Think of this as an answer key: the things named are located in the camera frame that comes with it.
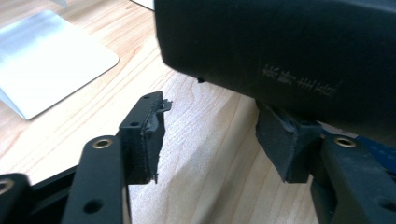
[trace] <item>mounting hole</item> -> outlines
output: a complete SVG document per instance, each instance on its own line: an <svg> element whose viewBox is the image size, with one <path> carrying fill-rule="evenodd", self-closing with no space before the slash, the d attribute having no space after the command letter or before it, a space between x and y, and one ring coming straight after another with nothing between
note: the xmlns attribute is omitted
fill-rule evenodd
<svg viewBox="0 0 396 224"><path fill-rule="evenodd" d="M382 208L389 210L390 212L396 213L396 203L389 199L382 198L382 197L378 198L377 204L379 206L381 206Z"/></svg>
<svg viewBox="0 0 396 224"><path fill-rule="evenodd" d="M111 139L105 138L105 139L99 139L96 142L92 144L92 147L101 149L105 147L109 147L111 144L113 144L113 141Z"/></svg>
<svg viewBox="0 0 396 224"><path fill-rule="evenodd" d="M334 142L341 147L356 147L356 143L354 141L345 137L336 137L334 138Z"/></svg>
<svg viewBox="0 0 396 224"><path fill-rule="evenodd" d="M93 199L87 202L84 206L84 212L93 214L98 212L103 207L103 201L100 199Z"/></svg>
<svg viewBox="0 0 396 224"><path fill-rule="evenodd" d="M11 179L0 180L0 195L6 193L14 186L14 181Z"/></svg>

